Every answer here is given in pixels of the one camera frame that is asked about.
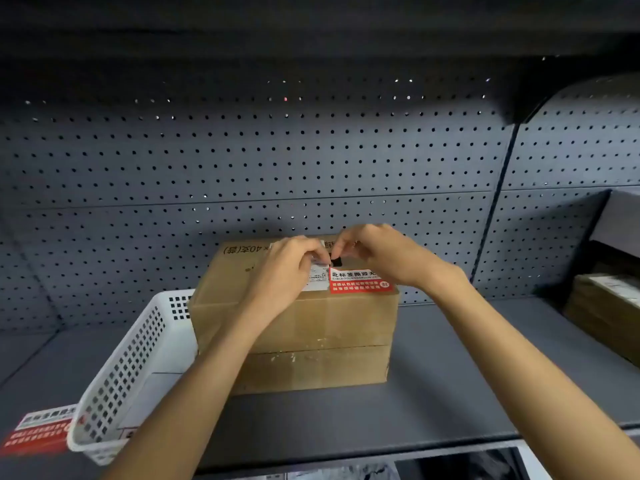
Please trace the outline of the black and white printed sheets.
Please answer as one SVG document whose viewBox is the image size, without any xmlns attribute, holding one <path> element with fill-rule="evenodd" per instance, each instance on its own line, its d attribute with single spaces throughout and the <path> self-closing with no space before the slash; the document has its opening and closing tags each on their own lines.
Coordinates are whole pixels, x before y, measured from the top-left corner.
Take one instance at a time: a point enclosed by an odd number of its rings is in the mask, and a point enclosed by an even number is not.
<svg viewBox="0 0 640 480">
<path fill-rule="evenodd" d="M 193 480 L 552 480 L 528 447 L 448 454 L 414 460 L 385 460 L 292 472 Z"/>
</svg>

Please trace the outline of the white label on box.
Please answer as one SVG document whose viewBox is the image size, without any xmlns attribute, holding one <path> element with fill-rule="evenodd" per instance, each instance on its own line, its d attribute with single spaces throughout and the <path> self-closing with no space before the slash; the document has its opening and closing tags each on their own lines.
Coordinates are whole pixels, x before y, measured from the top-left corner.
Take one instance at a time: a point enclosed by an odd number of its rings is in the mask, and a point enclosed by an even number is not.
<svg viewBox="0 0 640 480">
<path fill-rule="evenodd" d="M 330 266 L 313 262 L 302 292 L 327 291 L 330 288 Z"/>
</svg>

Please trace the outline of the grey overhead shelf board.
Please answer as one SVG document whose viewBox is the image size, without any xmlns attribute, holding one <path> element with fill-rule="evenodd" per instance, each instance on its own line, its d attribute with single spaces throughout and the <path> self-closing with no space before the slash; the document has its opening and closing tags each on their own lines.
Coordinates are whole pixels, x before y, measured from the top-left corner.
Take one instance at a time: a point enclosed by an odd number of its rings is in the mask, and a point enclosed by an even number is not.
<svg viewBox="0 0 640 480">
<path fill-rule="evenodd" d="M 640 50 L 640 0 L 0 0 L 0 59 L 525 57 Z"/>
</svg>

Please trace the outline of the red and white loose sticker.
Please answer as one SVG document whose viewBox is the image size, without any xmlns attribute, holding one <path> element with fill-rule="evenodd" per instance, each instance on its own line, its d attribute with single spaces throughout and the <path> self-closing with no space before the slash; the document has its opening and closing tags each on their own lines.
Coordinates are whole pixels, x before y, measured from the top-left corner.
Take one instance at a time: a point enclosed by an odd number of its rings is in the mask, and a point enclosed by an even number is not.
<svg viewBox="0 0 640 480">
<path fill-rule="evenodd" d="M 2 442 L 0 457 L 68 451 L 67 434 L 77 404 L 27 413 Z"/>
</svg>

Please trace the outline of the person's left hand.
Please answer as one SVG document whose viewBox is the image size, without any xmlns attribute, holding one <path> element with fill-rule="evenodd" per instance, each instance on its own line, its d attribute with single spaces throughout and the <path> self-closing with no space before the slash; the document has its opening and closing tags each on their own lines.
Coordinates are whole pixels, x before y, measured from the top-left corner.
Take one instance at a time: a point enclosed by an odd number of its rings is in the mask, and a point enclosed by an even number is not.
<svg viewBox="0 0 640 480">
<path fill-rule="evenodd" d="M 252 318 L 265 327 L 302 293 L 310 269 L 294 263 L 294 237 L 272 243 L 252 274 L 242 300 Z"/>
</svg>

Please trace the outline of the person's right hand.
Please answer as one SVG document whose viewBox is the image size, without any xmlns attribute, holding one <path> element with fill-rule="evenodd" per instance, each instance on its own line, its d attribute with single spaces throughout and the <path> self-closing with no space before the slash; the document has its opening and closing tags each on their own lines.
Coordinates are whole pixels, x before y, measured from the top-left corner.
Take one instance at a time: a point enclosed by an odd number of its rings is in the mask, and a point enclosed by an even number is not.
<svg viewBox="0 0 640 480">
<path fill-rule="evenodd" d="M 377 268 L 367 266 L 369 269 L 395 284 L 420 289 L 435 301 L 457 290 L 471 288 L 461 268 L 437 257 L 390 225 L 386 226 L 384 257 Z"/>
</svg>

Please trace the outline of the white paper sheet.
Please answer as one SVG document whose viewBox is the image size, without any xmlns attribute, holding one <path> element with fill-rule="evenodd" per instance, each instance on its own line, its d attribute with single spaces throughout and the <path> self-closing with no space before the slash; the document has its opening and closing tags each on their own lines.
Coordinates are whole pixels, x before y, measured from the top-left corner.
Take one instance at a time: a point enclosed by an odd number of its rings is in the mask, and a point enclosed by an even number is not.
<svg viewBox="0 0 640 480">
<path fill-rule="evenodd" d="M 153 372 L 144 380 L 137 396 L 132 400 L 117 431 L 119 439 L 129 439 L 153 412 L 162 398 L 181 378 L 180 372 Z"/>
</svg>

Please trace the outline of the red and white box label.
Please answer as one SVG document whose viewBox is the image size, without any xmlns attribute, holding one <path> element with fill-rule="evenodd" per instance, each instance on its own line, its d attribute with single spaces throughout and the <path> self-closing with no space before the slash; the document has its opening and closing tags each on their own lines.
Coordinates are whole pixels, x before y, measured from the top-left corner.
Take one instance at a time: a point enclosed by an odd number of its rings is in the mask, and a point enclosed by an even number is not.
<svg viewBox="0 0 640 480">
<path fill-rule="evenodd" d="M 391 293 L 396 288 L 370 269 L 329 268 L 329 291 L 332 294 Z"/>
</svg>

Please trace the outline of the wide grey pegboard panel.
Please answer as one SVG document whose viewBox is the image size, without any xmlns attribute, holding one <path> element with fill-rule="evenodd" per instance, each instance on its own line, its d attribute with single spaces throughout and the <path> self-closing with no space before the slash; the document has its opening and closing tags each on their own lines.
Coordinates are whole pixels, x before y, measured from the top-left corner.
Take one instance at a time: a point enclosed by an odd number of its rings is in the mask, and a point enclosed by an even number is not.
<svg viewBox="0 0 640 480">
<path fill-rule="evenodd" d="M 472 273 L 514 62 L 1 63 L 6 327 L 130 322 L 226 241 L 388 223 Z"/>
</svg>

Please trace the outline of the narrow grey pegboard panel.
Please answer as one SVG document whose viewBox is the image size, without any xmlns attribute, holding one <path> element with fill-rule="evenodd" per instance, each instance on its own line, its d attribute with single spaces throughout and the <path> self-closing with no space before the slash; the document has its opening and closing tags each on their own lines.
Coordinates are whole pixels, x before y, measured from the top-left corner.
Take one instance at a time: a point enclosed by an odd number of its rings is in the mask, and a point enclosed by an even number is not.
<svg viewBox="0 0 640 480">
<path fill-rule="evenodd" d="M 519 126 L 474 275 L 487 299 L 560 284 L 610 190 L 640 185 L 640 72 L 564 88 Z"/>
</svg>

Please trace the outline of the person's left forearm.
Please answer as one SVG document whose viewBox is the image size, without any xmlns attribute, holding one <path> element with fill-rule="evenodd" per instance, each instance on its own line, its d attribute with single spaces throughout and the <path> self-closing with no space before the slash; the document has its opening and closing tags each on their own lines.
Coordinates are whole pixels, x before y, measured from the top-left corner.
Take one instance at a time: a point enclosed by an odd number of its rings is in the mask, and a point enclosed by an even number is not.
<svg viewBox="0 0 640 480">
<path fill-rule="evenodd" d="M 100 480 L 192 480 L 250 349 L 293 300 L 245 299 Z"/>
</svg>

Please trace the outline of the flat brown cardboard box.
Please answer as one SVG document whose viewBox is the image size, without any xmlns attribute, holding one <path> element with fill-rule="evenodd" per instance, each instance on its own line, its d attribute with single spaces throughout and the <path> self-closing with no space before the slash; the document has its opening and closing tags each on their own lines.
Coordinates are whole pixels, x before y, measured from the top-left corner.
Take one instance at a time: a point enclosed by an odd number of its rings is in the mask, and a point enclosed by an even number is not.
<svg viewBox="0 0 640 480">
<path fill-rule="evenodd" d="M 387 380 L 391 346 L 250 354 L 231 395 L 353 387 Z"/>
</svg>

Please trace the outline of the white perforated plastic basket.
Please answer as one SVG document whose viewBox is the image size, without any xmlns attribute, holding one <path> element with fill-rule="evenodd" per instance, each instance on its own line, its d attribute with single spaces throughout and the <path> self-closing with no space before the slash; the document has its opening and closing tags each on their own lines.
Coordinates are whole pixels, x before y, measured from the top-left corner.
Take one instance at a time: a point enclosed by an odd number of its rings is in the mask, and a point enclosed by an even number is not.
<svg viewBox="0 0 640 480">
<path fill-rule="evenodd" d="M 194 292 L 165 291 L 150 300 L 80 399 L 67 434 L 70 451 L 110 464 L 128 441 L 117 428 L 144 380 L 188 370 L 198 354 L 188 311 Z"/>
</svg>

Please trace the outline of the dark shelf bracket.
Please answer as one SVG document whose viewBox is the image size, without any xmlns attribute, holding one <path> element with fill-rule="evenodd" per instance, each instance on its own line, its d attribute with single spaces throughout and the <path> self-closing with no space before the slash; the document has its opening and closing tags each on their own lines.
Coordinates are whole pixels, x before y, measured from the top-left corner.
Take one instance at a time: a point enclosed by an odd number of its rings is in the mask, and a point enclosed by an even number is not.
<svg viewBox="0 0 640 480">
<path fill-rule="evenodd" d="M 506 89 L 500 102 L 504 124 L 522 123 L 552 93 L 562 57 L 539 55 L 508 60 Z"/>
</svg>

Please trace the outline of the grey metal shelf board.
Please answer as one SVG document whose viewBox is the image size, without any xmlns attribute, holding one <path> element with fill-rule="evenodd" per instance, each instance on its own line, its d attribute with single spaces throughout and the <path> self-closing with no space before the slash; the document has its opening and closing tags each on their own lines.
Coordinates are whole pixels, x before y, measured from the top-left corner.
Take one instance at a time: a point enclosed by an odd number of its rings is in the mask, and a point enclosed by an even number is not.
<svg viewBox="0 0 640 480">
<path fill-rule="evenodd" d="M 640 369 L 542 299 L 492 306 L 640 442 Z M 29 411 L 78 402 L 128 329 L 117 324 L 0 335 L 0 440 Z M 518 440 L 439 309 L 403 306 L 386 383 L 233 397 L 195 478 L 413 460 Z"/>
</svg>

